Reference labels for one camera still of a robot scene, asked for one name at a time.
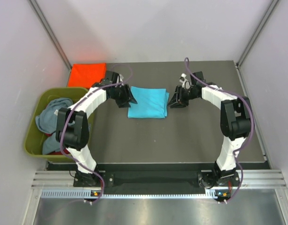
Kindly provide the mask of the cyan t shirt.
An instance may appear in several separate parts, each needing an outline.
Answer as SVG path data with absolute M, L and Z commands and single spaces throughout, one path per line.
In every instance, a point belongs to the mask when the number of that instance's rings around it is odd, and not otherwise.
M 127 114 L 129 119 L 165 119 L 167 117 L 167 103 L 170 94 L 166 89 L 132 86 L 131 92 L 137 103 L 131 103 Z

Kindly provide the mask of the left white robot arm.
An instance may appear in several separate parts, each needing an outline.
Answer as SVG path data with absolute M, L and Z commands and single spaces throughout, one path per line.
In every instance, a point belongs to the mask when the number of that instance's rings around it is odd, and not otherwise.
M 59 109 L 55 131 L 61 153 L 77 165 L 75 178 L 88 186 L 104 185 L 97 171 L 97 162 L 91 156 L 88 119 L 102 103 L 113 99 L 119 108 L 129 108 L 137 101 L 123 76 L 106 71 L 104 78 L 92 85 L 75 104 Z

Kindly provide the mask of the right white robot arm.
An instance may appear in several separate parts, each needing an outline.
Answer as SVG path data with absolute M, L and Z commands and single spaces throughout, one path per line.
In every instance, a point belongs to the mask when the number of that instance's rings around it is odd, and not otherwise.
M 225 92 L 212 82 L 206 83 L 201 71 L 188 80 L 181 74 L 180 85 L 168 103 L 170 108 L 184 108 L 189 101 L 201 98 L 220 110 L 220 129 L 223 134 L 221 152 L 214 163 L 212 172 L 198 176 L 205 188 L 227 184 L 236 176 L 238 149 L 242 147 L 251 132 L 250 100 Z

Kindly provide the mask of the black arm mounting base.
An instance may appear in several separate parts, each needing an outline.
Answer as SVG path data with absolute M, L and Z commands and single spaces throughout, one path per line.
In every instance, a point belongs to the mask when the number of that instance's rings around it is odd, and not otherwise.
M 241 169 L 266 170 L 269 168 L 268 162 L 243 163 L 231 172 L 220 172 L 213 163 L 99 163 L 96 172 L 103 177 L 107 188 L 120 187 L 124 184 L 132 186 L 164 184 L 166 187 L 170 184 L 178 184 L 184 187 L 211 188 L 225 187 L 228 183 L 237 186 Z

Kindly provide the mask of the folded orange t shirt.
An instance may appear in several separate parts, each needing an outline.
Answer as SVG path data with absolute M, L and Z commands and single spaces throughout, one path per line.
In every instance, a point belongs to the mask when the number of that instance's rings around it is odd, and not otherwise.
M 67 87 L 83 87 L 89 89 L 100 82 L 106 73 L 106 63 L 73 64 Z

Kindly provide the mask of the olive green plastic bin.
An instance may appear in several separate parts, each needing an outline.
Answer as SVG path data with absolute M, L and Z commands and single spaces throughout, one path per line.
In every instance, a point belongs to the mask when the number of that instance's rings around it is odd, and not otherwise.
M 48 89 L 39 97 L 35 106 L 33 116 L 30 120 L 30 125 L 26 134 L 24 147 L 28 155 L 34 158 L 42 158 L 51 163 L 72 163 L 73 160 L 65 157 L 64 155 L 43 155 L 42 148 L 44 141 L 48 138 L 48 135 L 40 131 L 36 126 L 36 116 L 38 116 L 52 100 L 57 98 L 69 98 L 74 103 L 79 101 L 86 93 L 88 89 L 81 87 L 62 87 Z

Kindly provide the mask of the aluminium frame rail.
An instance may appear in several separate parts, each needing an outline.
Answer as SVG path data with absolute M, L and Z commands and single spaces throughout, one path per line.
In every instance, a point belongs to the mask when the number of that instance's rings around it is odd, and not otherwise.
M 257 140 L 259 142 L 259 145 L 260 145 L 260 148 L 261 148 L 261 151 L 262 151 L 263 158 L 264 158 L 264 160 L 266 162 L 268 162 L 269 161 L 269 155 L 266 152 L 266 144 L 264 143 L 264 139 L 263 139 L 263 136 L 262 136 L 262 133 L 261 133 L 261 129 L 260 129 L 259 125 L 258 125 L 257 116 L 253 112 L 252 100 L 250 98 L 250 94 L 249 94 L 247 85 L 245 83 L 245 80 L 244 80 L 244 77 L 243 77 L 243 72 L 242 72 L 241 67 L 239 66 L 239 63 L 235 63 L 235 68 L 236 68 L 236 71 L 237 71 L 237 74 L 238 74 L 238 77 L 239 77 L 239 81 L 241 83 L 241 87 L 243 89 L 244 95 L 249 97 L 249 99 L 250 99 L 250 112 L 249 112 L 249 114 L 251 114 L 251 116 L 253 118 L 253 128 L 254 128 L 253 134 L 251 136 L 252 137 L 255 137 L 255 136 L 257 137 Z

